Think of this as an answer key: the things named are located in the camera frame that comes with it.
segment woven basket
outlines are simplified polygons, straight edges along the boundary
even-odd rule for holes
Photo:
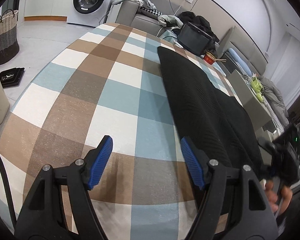
[[[19,52],[17,41],[18,10],[6,10],[0,15],[0,65],[8,62]]]

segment plaid tablecloth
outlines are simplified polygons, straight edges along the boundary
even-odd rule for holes
[[[237,98],[227,79],[191,53],[124,25],[97,27],[55,57],[11,109],[0,154],[17,213],[43,165],[69,165],[110,135],[113,152],[90,192],[108,238],[185,238],[196,207],[158,46],[189,58],[215,87]],[[62,190],[68,226],[76,231],[67,188]]]

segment blue gripper pad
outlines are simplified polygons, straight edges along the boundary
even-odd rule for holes
[[[94,164],[90,170],[90,179],[88,181],[88,188],[91,190],[95,185],[100,182],[103,171],[105,170],[106,164],[112,153],[113,141],[109,136],[99,152]]]
[[[202,189],[205,185],[203,180],[203,171],[202,167],[199,164],[197,158],[194,156],[194,153],[189,146],[186,138],[181,139],[181,152],[186,161],[188,170],[190,172],[191,178],[195,185],[197,185],[200,189]]]

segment green teapot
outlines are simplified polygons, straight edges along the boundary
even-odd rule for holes
[[[252,79],[252,81],[250,82],[250,86],[255,91],[256,97],[258,98],[258,100],[261,103],[263,103],[262,93],[263,93],[264,87],[261,84],[261,82],[256,77],[254,77]]]

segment red bowl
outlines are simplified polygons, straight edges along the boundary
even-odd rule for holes
[[[210,57],[209,55],[207,55],[207,54],[204,55],[203,59],[204,59],[208,64],[210,64],[210,65],[212,65],[213,63],[216,62],[213,58],[211,58],[211,57]]]

